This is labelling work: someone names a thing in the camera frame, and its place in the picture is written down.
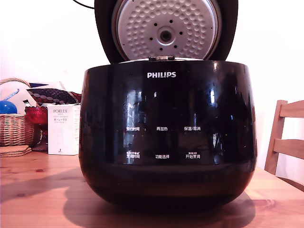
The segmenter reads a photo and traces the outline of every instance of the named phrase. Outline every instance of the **white wall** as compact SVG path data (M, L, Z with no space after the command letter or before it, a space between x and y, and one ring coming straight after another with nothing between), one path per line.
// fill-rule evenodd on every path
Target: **white wall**
M93 0L82 0L93 5ZM258 166L264 168L276 101L304 100L304 2L239 0L228 61L249 66L256 105ZM72 0L1 1L1 78L62 81L81 92L84 71L108 64L94 11ZM286 120L284 138L304 139L304 122ZM304 183L304 162L281 156L277 175Z
M248 65L256 106L258 166L264 167L276 101L304 100L304 2L240 0L229 61ZM304 139L304 121L286 119L283 138ZM304 183L304 161L280 155L277 175Z

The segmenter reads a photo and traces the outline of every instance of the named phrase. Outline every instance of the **lid hinge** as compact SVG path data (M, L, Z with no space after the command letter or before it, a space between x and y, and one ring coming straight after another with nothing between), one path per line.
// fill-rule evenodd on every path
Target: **lid hinge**
M157 57L149 57L149 61L172 61L175 60L174 56L157 56Z

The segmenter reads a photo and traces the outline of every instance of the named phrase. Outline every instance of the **blue ball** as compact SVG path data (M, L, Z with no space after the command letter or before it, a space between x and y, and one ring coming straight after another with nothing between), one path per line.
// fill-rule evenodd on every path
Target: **blue ball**
M17 107L10 101L0 101L0 114L17 114Z

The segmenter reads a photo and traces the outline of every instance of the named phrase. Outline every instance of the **philips logo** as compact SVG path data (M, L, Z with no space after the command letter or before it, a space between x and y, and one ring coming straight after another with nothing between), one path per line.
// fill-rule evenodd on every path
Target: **philips logo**
M156 73L148 73L148 78L168 78L168 77L176 77L176 72L156 72Z

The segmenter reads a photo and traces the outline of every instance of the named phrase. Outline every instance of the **white box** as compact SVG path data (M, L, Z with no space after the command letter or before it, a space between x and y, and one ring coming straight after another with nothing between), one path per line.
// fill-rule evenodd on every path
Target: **white box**
M79 154L80 104L50 104L48 154Z

